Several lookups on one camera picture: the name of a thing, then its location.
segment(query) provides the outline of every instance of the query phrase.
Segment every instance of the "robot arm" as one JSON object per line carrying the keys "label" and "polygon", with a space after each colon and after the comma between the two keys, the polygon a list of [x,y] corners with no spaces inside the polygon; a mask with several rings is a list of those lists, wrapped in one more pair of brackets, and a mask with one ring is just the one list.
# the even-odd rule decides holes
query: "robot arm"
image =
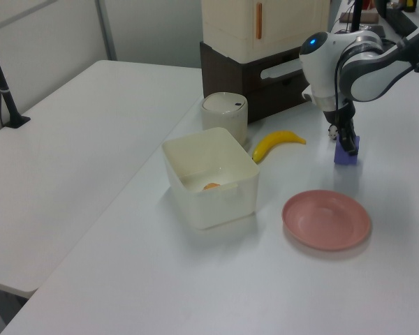
{"label": "robot arm", "polygon": [[353,101],[380,98],[398,79],[419,69],[419,28],[386,52],[370,31],[316,33],[301,46],[300,61],[310,83],[303,97],[322,109],[337,126],[344,150],[355,155]]}

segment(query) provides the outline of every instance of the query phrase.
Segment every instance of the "white plastic bin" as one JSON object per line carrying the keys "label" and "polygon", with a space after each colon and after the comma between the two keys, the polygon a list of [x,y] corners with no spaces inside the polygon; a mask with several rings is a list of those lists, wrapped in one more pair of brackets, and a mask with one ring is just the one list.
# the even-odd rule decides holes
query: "white plastic bin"
{"label": "white plastic bin", "polygon": [[[162,148],[172,192],[190,225],[205,229],[254,212],[259,168],[226,129],[169,140]],[[209,183],[220,186],[203,190]]]}
{"label": "white plastic bin", "polygon": [[328,29],[330,0],[201,0],[203,42],[245,64]]}

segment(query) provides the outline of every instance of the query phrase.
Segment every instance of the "purple block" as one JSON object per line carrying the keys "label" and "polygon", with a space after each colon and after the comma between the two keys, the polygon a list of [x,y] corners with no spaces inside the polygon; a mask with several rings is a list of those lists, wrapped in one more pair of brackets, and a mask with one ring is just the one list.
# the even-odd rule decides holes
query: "purple block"
{"label": "purple block", "polygon": [[[343,150],[340,144],[340,137],[337,136],[337,143],[335,144],[335,157],[334,163],[340,165],[357,165],[357,156],[349,156],[349,154]],[[358,151],[358,144],[360,143],[360,136],[355,137],[355,146]]]}

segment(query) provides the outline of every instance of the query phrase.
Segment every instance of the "white lid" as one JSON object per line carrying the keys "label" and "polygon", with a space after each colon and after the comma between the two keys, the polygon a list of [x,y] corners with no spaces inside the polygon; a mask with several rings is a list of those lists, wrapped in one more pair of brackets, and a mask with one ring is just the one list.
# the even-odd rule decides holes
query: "white lid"
{"label": "white lid", "polygon": [[214,112],[234,112],[240,110],[246,103],[246,98],[236,93],[217,92],[203,101],[202,107]]}

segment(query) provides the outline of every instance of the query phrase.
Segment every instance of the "small white container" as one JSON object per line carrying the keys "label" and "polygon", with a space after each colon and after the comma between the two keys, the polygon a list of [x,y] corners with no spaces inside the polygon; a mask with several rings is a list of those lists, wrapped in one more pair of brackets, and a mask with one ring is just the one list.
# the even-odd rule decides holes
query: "small white container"
{"label": "small white container", "polygon": [[[169,140],[162,149],[172,192],[190,225],[205,229],[254,212],[259,168],[226,129]],[[203,190],[209,183],[220,186]]]}
{"label": "small white container", "polygon": [[241,144],[247,139],[248,103],[240,94],[210,94],[200,106],[203,130],[222,127]]}

